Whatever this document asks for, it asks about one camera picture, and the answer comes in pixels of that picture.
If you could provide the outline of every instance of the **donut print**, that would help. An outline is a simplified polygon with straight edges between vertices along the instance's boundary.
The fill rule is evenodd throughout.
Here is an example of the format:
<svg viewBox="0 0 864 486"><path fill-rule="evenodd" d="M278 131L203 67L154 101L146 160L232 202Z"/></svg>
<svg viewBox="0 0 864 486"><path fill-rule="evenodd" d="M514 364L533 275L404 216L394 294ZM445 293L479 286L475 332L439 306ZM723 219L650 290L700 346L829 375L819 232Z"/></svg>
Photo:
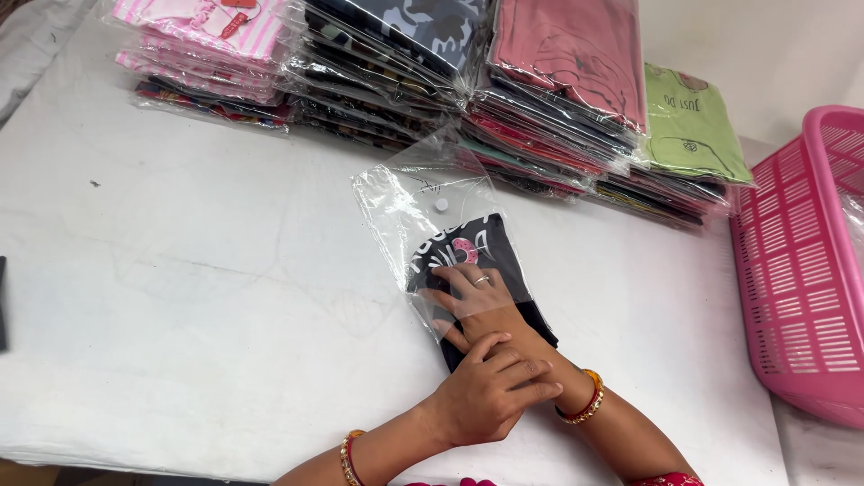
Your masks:
<svg viewBox="0 0 864 486"><path fill-rule="evenodd" d="M453 240L453 249L454 250L462 250L465 252L465 262L464 263L477 263L477 248L474 247L474 244L471 240L466 240L464 238L456 238Z"/></svg>

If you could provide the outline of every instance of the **pink plastic basket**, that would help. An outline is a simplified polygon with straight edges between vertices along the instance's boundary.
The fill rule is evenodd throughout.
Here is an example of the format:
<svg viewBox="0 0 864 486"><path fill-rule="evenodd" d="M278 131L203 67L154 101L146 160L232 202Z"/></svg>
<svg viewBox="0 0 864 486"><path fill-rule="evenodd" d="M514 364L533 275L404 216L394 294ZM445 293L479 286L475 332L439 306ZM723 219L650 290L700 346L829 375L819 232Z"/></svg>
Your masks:
<svg viewBox="0 0 864 486"><path fill-rule="evenodd" d="M753 369L793 405L864 428L864 284L837 197L864 195L864 110L810 111L753 175L732 219Z"/></svg>

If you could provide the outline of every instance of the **black t-shirt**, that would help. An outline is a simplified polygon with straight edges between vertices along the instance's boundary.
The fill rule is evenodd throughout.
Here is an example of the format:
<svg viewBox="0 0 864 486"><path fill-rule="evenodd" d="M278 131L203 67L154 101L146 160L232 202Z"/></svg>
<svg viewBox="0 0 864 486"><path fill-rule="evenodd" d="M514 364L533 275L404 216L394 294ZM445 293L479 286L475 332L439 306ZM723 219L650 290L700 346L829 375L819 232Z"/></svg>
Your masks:
<svg viewBox="0 0 864 486"><path fill-rule="evenodd" d="M552 334L525 286L522 267L519 265L516 253L513 252L510 239L507 238L504 220L500 214L489 214L462 226L450 228L423 243L409 262L406 291L415 294L420 289L434 289L459 298L459 292L451 289L447 280L433 275L432 269L436 266L453 266L465 262L474 263L480 268L497 269L528 325L549 344L557 347L558 338ZM412 302L421 316L454 321L454 317L439 306L427 304L420 299L414 299ZM455 325L462 330L458 320L455 321ZM453 373L465 355L447 340L441 341L441 347L444 360L450 368L450 373Z"/></svg>

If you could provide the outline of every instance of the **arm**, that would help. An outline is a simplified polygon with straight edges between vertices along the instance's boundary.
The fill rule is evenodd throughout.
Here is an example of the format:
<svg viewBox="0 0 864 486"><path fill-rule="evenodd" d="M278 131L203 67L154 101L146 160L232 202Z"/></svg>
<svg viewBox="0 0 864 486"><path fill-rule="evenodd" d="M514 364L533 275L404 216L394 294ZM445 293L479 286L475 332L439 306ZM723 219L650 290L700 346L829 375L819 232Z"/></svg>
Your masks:
<svg viewBox="0 0 864 486"><path fill-rule="evenodd" d="M579 413L594 394L594 380L550 346L522 318L500 274L476 265L458 264L436 267L435 275L445 278L461 294L456 299L441 291L426 292L461 320L464 335L452 323L436 321L435 326L463 353L472 348L476 336L493 330L512 334L509 346L522 359L545 360L552 371L538 376L537 382L558 382L564 391L554 401L565 414ZM489 280L476 282L483 275ZM492 355L500 352L493 348ZM607 388L598 412L589 420L574 425L600 458L625 482L662 476L672 472L696 474L681 452L645 415Z"/></svg>
<svg viewBox="0 0 864 486"><path fill-rule="evenodd" d="M528 406L558 396L562 385L526 381L548 373L546 361L514 352L484 361L492 346L511 336L480 338L465 360L427 399L354 439L354 472L365 486L385 486L410 466L463 445L503 440ZM340 447L294 468L272 486L345 486Z"/></svg>

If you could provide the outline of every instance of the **hand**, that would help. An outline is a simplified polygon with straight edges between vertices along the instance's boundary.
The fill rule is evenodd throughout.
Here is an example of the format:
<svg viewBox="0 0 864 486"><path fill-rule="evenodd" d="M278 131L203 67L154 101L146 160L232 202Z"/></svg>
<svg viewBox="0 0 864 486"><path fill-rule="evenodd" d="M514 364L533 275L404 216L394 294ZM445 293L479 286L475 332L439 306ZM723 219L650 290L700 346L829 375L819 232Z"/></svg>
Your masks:
<svg viewBox="0 0 864 486"><path fill-rule="evenodd" d="M445 447L503 440L525 408L562 393L560 383L523 383L552 369L548 361L524 360L504 349L483 362L483 356L511 336L495 332L480 338L462 363L417 407L430 432Z"/></svg>
<svg viewBox="0 0 864 486"><path fill-rule="evenodd" d="M462 299L446 292L424 289L421 291L427 300L438 304L460 320L464 335L453 323L436 319L433 326L462 353L467 354L474 343L482 336L493 331L512 334L517 348L529 342L539 344L543 340L528 323L513 303L501 273L494 268L481 269L477 265L459 263L454 266L437 266L432 274L447 280ZM488 280L473 284L484 275Z"/></svg>

